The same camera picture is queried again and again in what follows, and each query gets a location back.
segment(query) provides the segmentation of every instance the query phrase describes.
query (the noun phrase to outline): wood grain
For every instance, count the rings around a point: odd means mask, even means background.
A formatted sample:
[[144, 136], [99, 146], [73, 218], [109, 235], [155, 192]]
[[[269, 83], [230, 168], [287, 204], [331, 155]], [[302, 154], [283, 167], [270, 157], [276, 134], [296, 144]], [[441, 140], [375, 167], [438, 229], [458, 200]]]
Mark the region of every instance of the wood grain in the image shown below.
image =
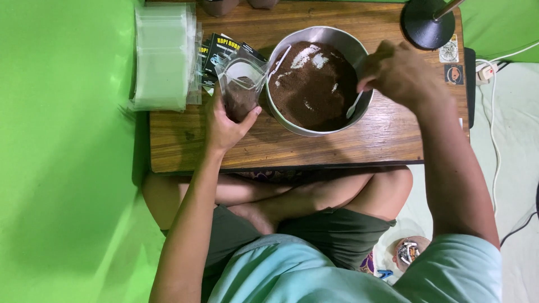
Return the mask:
[[[222, 18], [208, 16], [197, 7], [204, 36], [224, 33], [246, 41], [267, 58], [286, 35], [309, 26], [328, 25], [355, 36], [369, 53], [383, 39], [404, 40], [398, 3], [281, 1], [273, 10], [255, 10], [241, 2]], [[459, 64], [464, 65], [460, 10], [457, 20]], [[444, 81], [444, 64], [438, 51], [420, 51]], [[447, 84], [456, 97], [463, 129], [468, 131], [466, 86]], [[203, 104], [210, 96], [203, 93]], [[354, 126], [324, 137], [303, 137], [286, 130], [271, 115], [265, 90], [260, 96], [262, 113], [249, 133], [225, 156], [222, 171], [249, 171], [257, 168], [329, 168], [384, 164], [420, 163], [421, 136], [415, 116], [405, 107], [375, 91], [364, 117]], [[183, 113], [150, 113], [151, 169], [156, 173], [191, 173], [204, 142], [204, 107], [188, 105]]]

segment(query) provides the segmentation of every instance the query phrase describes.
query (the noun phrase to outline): lamp base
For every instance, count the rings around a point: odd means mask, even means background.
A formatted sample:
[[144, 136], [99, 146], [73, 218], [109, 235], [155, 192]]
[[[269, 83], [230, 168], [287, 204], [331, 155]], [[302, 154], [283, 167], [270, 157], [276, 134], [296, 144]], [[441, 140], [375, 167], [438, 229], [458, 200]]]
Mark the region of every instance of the lamp base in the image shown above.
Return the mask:
[[439, 20], [433, 17], [445, 5], [444, 0], [408, 1], [400, 16], [400, 26], [406, 39], [422, 50], [436, 50], [449, 42], [455, 32], [453, 12]]

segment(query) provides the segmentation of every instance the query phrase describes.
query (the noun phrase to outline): person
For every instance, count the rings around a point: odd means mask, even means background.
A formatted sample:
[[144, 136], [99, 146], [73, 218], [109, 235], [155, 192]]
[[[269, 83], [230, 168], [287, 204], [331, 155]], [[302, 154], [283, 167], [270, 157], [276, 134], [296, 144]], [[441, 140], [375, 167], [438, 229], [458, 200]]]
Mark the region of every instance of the person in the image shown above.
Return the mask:
[[190, 183], [150, 174], [143, 187], [150, 212], [168, 230], [149, 301], [500, 302], [490, 196], [456, 101], [437, 78], [411, 45], [385, 40], [357, 85], [411, 110], [423, 139], [433, 241], [393, 286], [356, 269], [395, 224], [410, 172], [330, 170], [291, 187], [219, 175], [226, 151], [261, 108], [236, 124], [217, 94]]

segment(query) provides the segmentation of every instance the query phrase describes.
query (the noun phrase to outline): coffee powder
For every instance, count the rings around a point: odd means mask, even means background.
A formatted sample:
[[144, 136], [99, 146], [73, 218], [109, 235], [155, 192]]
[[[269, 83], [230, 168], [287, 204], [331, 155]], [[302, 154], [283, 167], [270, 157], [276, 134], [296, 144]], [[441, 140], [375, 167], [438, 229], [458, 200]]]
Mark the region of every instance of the coffee powder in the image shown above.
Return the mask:
[[223, 102], [226, 115], [236, 123], [242, 122], [247, 114], [258, 105], [254, 82], [248, 77], [239, 77], [238, 80], [244, 82], [245, 86], [252, 86], [252, 88], [244, 88], [235, 81], [230, 81], [225, 87]]
[[346, 111], [357, 98], [356, 85], [355, 69], [333, 46], [298, 42], [271, 76], [269, 92], [286, 120], [327, 132], [342, 128], [350, 120], [346, 119]]

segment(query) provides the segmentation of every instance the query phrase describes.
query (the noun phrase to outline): dark green shorts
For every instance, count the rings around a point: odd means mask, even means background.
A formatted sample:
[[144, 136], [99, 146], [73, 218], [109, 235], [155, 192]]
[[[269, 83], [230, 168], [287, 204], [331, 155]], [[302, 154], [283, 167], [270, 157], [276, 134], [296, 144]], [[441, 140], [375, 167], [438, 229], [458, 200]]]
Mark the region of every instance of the dark green shorts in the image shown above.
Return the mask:
[[[337, 267], [357, 270], [395, 220], [384, 220], [348, 209], [325, 209], [282, 222], [278, 233], [296, 236], [318, 248]], [[262, 235], [247, 220], [224, 206], [213, 210], [210, 247], [204, 268], [202, 298], [205, 302], [232, 255]]]

